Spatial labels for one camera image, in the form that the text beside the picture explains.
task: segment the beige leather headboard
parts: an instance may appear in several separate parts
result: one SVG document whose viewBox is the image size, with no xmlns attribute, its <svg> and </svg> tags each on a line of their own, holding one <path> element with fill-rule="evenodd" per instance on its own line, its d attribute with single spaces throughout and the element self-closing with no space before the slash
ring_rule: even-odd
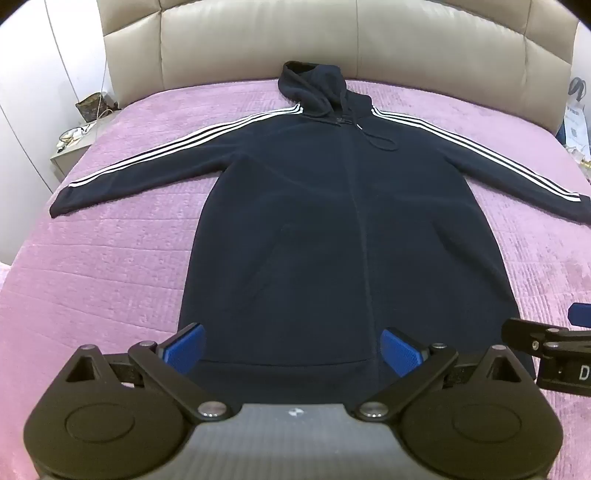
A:
<svg viewBox="0 0 591 480">
<path fill-rule="evenodd" d="M 556 132 L 577 19 L 556 0 L 98 0 L 121 106 L 278 77 L 287 60 L 432 90 Z"/>
</svg>

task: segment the jacket pocket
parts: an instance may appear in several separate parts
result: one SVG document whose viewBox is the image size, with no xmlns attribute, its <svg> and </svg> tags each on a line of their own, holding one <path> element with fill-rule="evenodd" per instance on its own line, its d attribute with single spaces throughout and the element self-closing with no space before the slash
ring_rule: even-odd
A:
<svg viewBox="0 0 591 480">
<path fill-rule="evenodd" d="M 285 225 L 208 333 L 207 359 L 336 365 L 371 357 L 358 235 Z"/>
</svg>

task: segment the white logo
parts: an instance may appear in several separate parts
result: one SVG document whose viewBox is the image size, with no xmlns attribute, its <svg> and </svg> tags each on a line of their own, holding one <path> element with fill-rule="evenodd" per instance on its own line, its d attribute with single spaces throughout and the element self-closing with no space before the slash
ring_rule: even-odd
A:
<svg viewBox="0 0 591 480">
<path fill-rule="evenodd" d="M 591 368 L 589 368 L 588 365 L 581 365 L 579 380 L 587 380 L 589 378 L 589 374 L 591 374 Z"/>
<path fill-rule="evenodd" d="M 305 412 L 301 408 L 292 408 L 291 410 L 287 411 L 292 417 L 301 417 Z"/>
</svg>

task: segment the hood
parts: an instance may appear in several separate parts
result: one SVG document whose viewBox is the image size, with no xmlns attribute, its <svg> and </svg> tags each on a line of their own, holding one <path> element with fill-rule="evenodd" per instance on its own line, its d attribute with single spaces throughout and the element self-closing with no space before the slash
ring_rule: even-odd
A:
<svg viewBox="0 0 591 480">
<path fill-rule="evenodd" d="M 300 103 L 308 116 L 362 118 L 371 113 L 371 98 L 347 90 L 340 68 L 335 65 L 288 61 L 278 85 L 279 91 Z"/>
</svg>

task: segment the pink blanket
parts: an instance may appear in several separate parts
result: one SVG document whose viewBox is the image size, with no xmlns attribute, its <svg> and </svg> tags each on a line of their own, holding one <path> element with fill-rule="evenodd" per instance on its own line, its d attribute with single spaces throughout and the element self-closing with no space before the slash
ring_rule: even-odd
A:
<svg viewBox="0 0 591 480">
<path fill-rule="evenodd" d="M 380 108 L 420 116 L 568 189 L 591 193 L 569 155 L 535 125 L 433 93 L 349 84 Z M 272 80 L 153 95 L 127 107 L 67 181 L 204 125 L 286 104 Z M 185 181 L 55 220 L 43 213 L 0 292 L 2 480 L 35 478 L 22 428 L 74 349 L 96 343 L 104 352 L 122 352 L 176 331 L 195 228 L 215 181 Z M 590 229 L 470 185 L 501 247 L 521 316 L 566 325 L 571 303 L 591 303 Z M 565 434 L 551 479 L 591 479 L 591 399 L 547 397 Z"/>
</svg>

